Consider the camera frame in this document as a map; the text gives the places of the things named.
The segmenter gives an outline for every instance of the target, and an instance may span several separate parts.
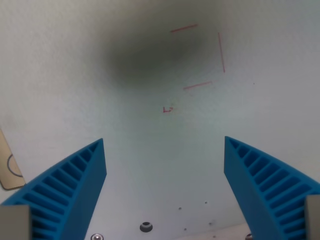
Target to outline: black curve line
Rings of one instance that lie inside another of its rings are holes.
[[[8,160],[6,161],[6,167],[8,168],[8,170],[10,171],[10,173],[12,173],[13,175],[17,176],[17,177],[20,177],[20,178],[23,178],[22,175],[20,174],[16,174],[14,171],[11,170],[10,166],[9,166],[9,163],[10,163],[10,159],[13,157],[13,155],[11,154],[9,157],[8,157]]]

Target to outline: red line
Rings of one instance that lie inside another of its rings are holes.
[[[181,27],[181,28],[178,28],[178,29],[175,29],[175,30],[171,30],[170,33],[175,33],[175,32],[179,32],[179,31],[181,31],[181,30],[190,29],[190,28],[195,28],[195,27],[197,27],[197,26],[198,26],[198,24]]]
[[[222,66],[223,66],[223,72],[225,73],[225,72],[226,72],[226,69],[225,69],[224,55],[223,55],[223,53],[222,53],[220,32],[218,32],[218,38],[219,38],[219,46],[220,46],[220,53],[221,53],[221,61],[222,61]]]
[[[206,81],[206,82],[199,83],[199,84],[196,84],[196,85],[186,86],[186,87],[183,88],[183,90],[192,89],[192,88],[203,86],[203,85],[207,85],[207,84],[212,84],[212,81]]]

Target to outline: hole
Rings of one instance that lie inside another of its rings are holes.
[[[38,238],[38,239],[46,239],[46,240],[53,240],[54,237],[44,234],[44,233],[40,233],[40,232],[34,232],[32,231],[32,237],[33,238]]]
[[[64,174],[60,170],[56,170],[52,174],[52,176],[55,177],[56,179],[58,179],[60,182],[62,182],[65,185],[67,185],[68,187],[72,188],[72,189],[76,189],[76,187],[77,187],[76,182],[74,180],[72,180],[70,177],[68,177],[68,175]]]
[[[153,228],[153,225],[148,221],[145,221],[140,225],[140,231],[143,233],[149,233]]]
[[[247,153],[249,152],[249,149],[245,146],[241,146],[240,149],[238,150],[238,155],[240,158],[243,158]]]
[[[279,211],[277,211],[275,213],[276,217],[281,217],[284,214],[287,214],[293,210],[296,210],[298,208],[301,208],[305,205],[305,197],[300,198],[299,200],[291,203],[290,205],[283,207],[282,209],[280,209]]]
[[[301,211],[292,214],[291,216],[286,217],[285,219],[283,219],[282,221],[280,221],[280,225],[285,225],[285,224],[289,224],[292,223],[298,219],[302,219],[305,217],[305,211],[304,209],[302,209]]]
[[[272,174],[274,174],[279,168],[280,167],[274,163],[267,166],[254,179],[256,184],[258,184],[258,185],[261,184],[264,180],[266,180],[268,177],[270,177]]]
[[[81,173],[75,167],[73,167],[71,164],[69,164],[68,162],[66,164],[64,164],[61,168],[67,174],[69,174],[71,177],[73,177],[75,180],[79,181],[81,179]]]
[[[273,202],[270,205],[270,208],[274,209],[276,207],[279,207],[280,205],[288,202],[291,199],[294,199],[298,196],[300,196],[301,194],[306,193],[307,191],[309,191],[311,189],[310,186],[303,184],[299,187],[297,187],[296,189],[292,190],[291,192],[289,192],[288,194],[284,195],[283,197],[281,197],[280,199],[278,199],[277,201]]]
[[[273,185],[287,177],[289,173],[285,170],[280,170],[276,174],[274,174],[269,180],[267,180],[262,186],[260,187],[261,192],[265,192],[269,188],[271,188]]]
[[[81,156],[84,160],[86,160],[87,162],[89,162],[89,161],[90,161],[90,158],[91,158],[91,153],[86,149],[86,150],[84,150],[84,151],[82,151],[82,152],[80,153],[80,156]]]
[[[75,165],[82,172],[86,170],[87,164],[84,161],[82,161],[81,158],[78,156],[75,156],[74,158],[72,158],[71,163]]]
[[[244,165],[246,165],[247,167],[250,167],[250,165],[253,164],[258,157],[259,157],[258,153],[251,151],[249,155],[244,159]]]
[[[55,205],[53,205],[43,199],[31,194],[31,193],[27,193],[26,195],[24,195],[23,199],[25,199],[31,203],[34,203],[36,205],[39,205],[43,208],[46,208],[48,210],[51,210],[57,214],[61,214],[61,215],[65,214],[65,211],[63,209],[61,209],[60,207],[57,207],[57,206],[55,206]]]
[[[98,142],[96,142],[95,144],[90,146],[89,149],[91,150],[91,152],[94,152],[96,150],[97,146],[98,146]]]
[[[41,211],[35,207],[31,207],[31,213],[32,215],[34,216],[37,216],[39,218],[42,218],[42,219],[46,219],[46,220],[49,220],[51,222],[54,222],[54,223],[60,223],[60,219],[55,217],[55,216],[52,216],[51,214],[47,213],[47,212],[44,212],[44,211]]]
[[[46,196],[47,198],[50,198],[53,201],[56,201],[64,206],[68,205],[68,201],[65,200],[64,198],[60,197],[59,195],[53,193],[52,191],[48,190],[47,188],[37,185],[33,188],[35,192],[38,194],[41,194],[43,196]]]
[[[265,157],[262,157],[259,159],[254,165],[251,165],[249,172],[252,176],[255,176],[258,172],[261,171],[267,164],[269,163],[269,160]]]
[[[280,186],[276,187],[274,190],[272,190],[270,193],[268,193],[265,196],[265,199],[271,200],[275,196],[283,193],[285,190],[291,188],[292,186],[296,185],[299,182],[300,182],[300,180],[297,177],[290,177],[288,180],[283,182]]]
[[[53,231],[53,232],[57,231],[56,227],[48,225],[48,224],[43,223],[43,222],[38,221],[38,220],[32,220],[32,227],[33,228],[38,228],[38,229],[45,229],[45,230]]]
[[[239,143],[237,143],[236,141],[230,139],[230,143],[232,144],[232,146],[234,147],[234,149],[237,149],[237,147],[239,146]]]
[[[57,182],[56,180],[54,180],[51,177],[46,177],[43,180],[43,183],[45,183],[46,185],[48,185],[49,187],[57,190],[60,193],[63,193],[64,195],[68,196],[68,197],[72,197],[73,192],[70,191],[68,188],[66,188],[65,186],[63,186],[62,184],[60,184],[59,182]]]

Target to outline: screw head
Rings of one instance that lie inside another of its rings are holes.
[[[91,240],[104,240],[104,236],[99,233],[95,233],[91,236]]]
[[[254,238],[252,237],[252,234],[249,233],[246,237],[245,240],[253,240]]]

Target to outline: white surface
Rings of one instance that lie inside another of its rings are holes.
[[[217,231],[181,237],[177,240],[245,240],[249,233],[248,225],[240,224]]]
[[[86,238],[113,240],[243,223],[223,174],[226,135],[320,180],[319,9],[318,0],[2,0],[0,126],[23,176],[103,138],[108,175]]]

